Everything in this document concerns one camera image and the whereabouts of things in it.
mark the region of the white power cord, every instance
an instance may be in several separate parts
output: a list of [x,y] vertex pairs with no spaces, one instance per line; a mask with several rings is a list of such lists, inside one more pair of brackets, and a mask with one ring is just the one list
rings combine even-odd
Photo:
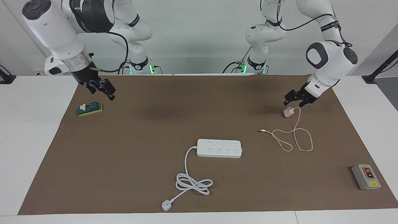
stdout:
[[[311,137],[310,132],[307,131],[307,130],[305,130],[305,129],[303,129],[303,128],[297,128],[297,125],[299,124],[299,121],[300,121],[301,108],[300,108],[300,107],[295,107],[295,108],[288,107],[288,108],[284,111],[284,114],[285,114],[285,116],[288,118],[288,117],[290,117],[291,115],[294,114],[294,110],[295,110],[295,109],[299,109],[299,114],[298,114],[299,118],[297,119],[296,126],[293,128],[293,130],[291,130],[291,131],[289,131],[289,132],[285,132],[285,131],[282,131],[282,130],[273,130],[272,132],[269,132],[269,131],[267,131],[267,130],[261,129],[260,132],[265,132],[265,133],[271,134],[272,137],[275,138],[275,139],[278,141],[278,143],[279,143],[279,145],[281,146],[281,148],[282,148],[284,151],[286,151],[286,152],[291,152],[291,151],[293,150],[293,145],[291,145],[291,144],[289,144],[289,143],[287,143],[287,142],[285,142],[285,141],[280,140],[278,137],[276,137],[276,135],[274,134],[274,132],[283,132],[283,133],[287,133],[287,134],[293,132],[293,135],[294,135],[294,137],[295,137],[295,142],[296,142],[296,145],[297,145],[298,149],[299,149],[300,151],[303,151],[303,152],[310,152],[310,151],[312,151],[312,150],[314,149],[314,144],[313,144],[313,142],[312,142],[312,137]],[[310,149],[310,150],[303,150],[303,149],[300,148],[299,143],[297,142],[297,138],[296,138],[296,131],[297,131],[297,130],[305,131],[305,132],[307,132],[308,135],[310,136],[310,140],[311,140],[311,149]],[[290,149],[290,150],[286,150],[286,149],[282,146],[282,142],[285,143],[285,144],[287,144],[287,145],[289,145],[289,146],[291,147],[291,149]]]
[[168,211],[171,207],[172,207],[172,203],[182,194],[184,194],[185,192],[189,191],[189,190],[195,190],[201,194],[204,195],[209,195],[210,191],[209,191],[209,187],[211,185],[213,185],[213,181],[210,179],[205,179],[205,180],[201,180],[201,181],[196,181],[194,178],[192,178],[189,174],[188,174],[188,168],[187,168],[187,157],[189,152],[192,149],[197,149],[197,146],[193,146],[190,149],[188,149],[187,153],[185,154],[185,173],[179,173],[176,177],[177,181],[176,181],[176,188],[180,191],[182,191],[181,193],[179,193],[177,196],[175,196],[173,199],[171,200],[165,200],[162,203],[162,209],[164,211]]

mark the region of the pink charging cable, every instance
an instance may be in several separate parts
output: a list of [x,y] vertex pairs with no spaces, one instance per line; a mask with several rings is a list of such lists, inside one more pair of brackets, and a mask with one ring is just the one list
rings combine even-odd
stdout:
[[[278,143],[279,143],[279,145],[281,146],[281,148],[282,148],[284,151],[286,151],[286,152],[291,152],[291,151],[293,150],[293,145],[291,145],[291,144],[289,144],[289,143],[287,143],[287,142],[285,142],[285,141],[280,140],[278,137],[276,137],[276,135],[274,134],[274,132],[283,132],[283,133],[286,133],[286,134],[289,134],[289,133],[292,133],[292,132],[293,132],[293,135],[294,135],[294,137],[295,137],[295,142],[296,142],[296,145],[297,145],[298,149],[299,149],[300,151],[303,151],[303,152],[310,152],[310,151],[312,151],[312,150],[314,149],[314,144],[312,143],[312,137],[311,137],[310,132],[307,131],[307,130],[305,130],[304,128],[297,128],[297,125],[299,124],[299,121],[300,121],[301,108],[300,108],[300,107],[295,107],[295,108],[288,107],[288,108],[284,111],[284,114],[285,114],[286,117],[290,117],[291,115],[294,114],[294,110],[295,110],[295,109],[298,109],[298,110],[299,110],[299,114],[298,114],[299,118],[297,119],[296,126],[293,128],[293,130],[291,130],[291,131],[289,131],[289,132],[285,132],[285,131],[282,131],[282,130],[273,130],[272,132],[269,132],[269,131],[267,131],[267,130],[261,129],[260,132],[265,132],[265,133],[271,134],[272,137],[275,138],[275,139],[278,141]],[[310,136],[310,140],[311,140],[311,150],[302,150],[302,149],[300,148],[299,143],[297,142],[297,138],[296,138],[296,131],[297,131],[297,130],[303,130],[303,131],[305,131],[305,132],[308,133],[308,135]],[[290,149],[290,150],[286,150],[286,149],[282,146],[282,142],[285,143],[285,144],[287,144],[287,145],[289,145],[289,146],[291,147],[291,149]]]

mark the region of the white table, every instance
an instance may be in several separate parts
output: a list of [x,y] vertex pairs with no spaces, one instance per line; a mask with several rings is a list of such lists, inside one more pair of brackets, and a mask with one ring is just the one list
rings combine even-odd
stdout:
[[[76,86],[77,83],[72,77],[63,76],[17,77],[12,85],[0,86],[0,224],[398,222],[398,209],[16,216]],[[361,77],[344,77],[333,89],[392,192],[398,198],[398,112],[376,85],[365,84]]]

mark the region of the white power strip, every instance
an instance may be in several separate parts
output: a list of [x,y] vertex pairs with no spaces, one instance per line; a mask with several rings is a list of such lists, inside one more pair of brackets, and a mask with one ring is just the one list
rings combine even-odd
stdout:
[[199,139],[197,155],[200,157],[240,158],[242,146],[240,141]]

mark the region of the switch box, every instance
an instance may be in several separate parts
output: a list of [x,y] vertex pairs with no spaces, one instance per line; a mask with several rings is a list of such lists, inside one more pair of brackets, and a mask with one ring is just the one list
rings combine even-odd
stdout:
[[370,165],[359,164],[351,168],[355,179],[362,190],[381,188],[381,185]]
[[242,147],[240,141],[199,139],[197,155],[200,157],[240,158]]

